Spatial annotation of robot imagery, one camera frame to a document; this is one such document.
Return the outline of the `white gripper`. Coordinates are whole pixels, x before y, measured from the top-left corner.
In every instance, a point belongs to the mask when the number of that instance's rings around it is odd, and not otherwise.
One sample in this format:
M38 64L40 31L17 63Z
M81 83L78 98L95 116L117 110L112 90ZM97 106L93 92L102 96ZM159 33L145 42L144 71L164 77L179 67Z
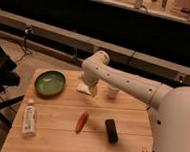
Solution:
M88 90L91 93L91 95L96 96L99 80L91 76L85 76L83 79L84 83L88 86Z

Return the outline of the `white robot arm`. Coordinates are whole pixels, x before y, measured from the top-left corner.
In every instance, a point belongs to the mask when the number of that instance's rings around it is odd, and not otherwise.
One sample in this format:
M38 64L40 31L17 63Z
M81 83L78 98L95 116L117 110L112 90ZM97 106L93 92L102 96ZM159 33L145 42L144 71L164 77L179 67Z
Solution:
M109 55L97 51L83 61L83 82L113 85L157 112L152 152L190 152L190 87L178 88L108 66Z

